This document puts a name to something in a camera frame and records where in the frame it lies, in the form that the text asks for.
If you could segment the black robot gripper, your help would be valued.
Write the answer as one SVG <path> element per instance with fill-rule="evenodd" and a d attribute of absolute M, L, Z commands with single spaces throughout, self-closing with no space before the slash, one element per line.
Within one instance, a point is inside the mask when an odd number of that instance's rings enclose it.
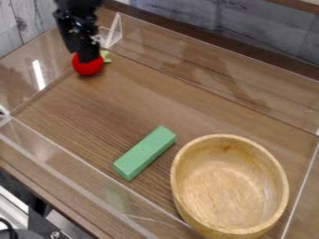
<path fill-rule="evenodd" d="M 100 43 L 91 36 L 97 34 L 96 10 L 103 0 L 53 0 L 53 3 L 52 15 L 65 47 L 79 54 L 80 63 L 89 63 L 100 56 Z"/>

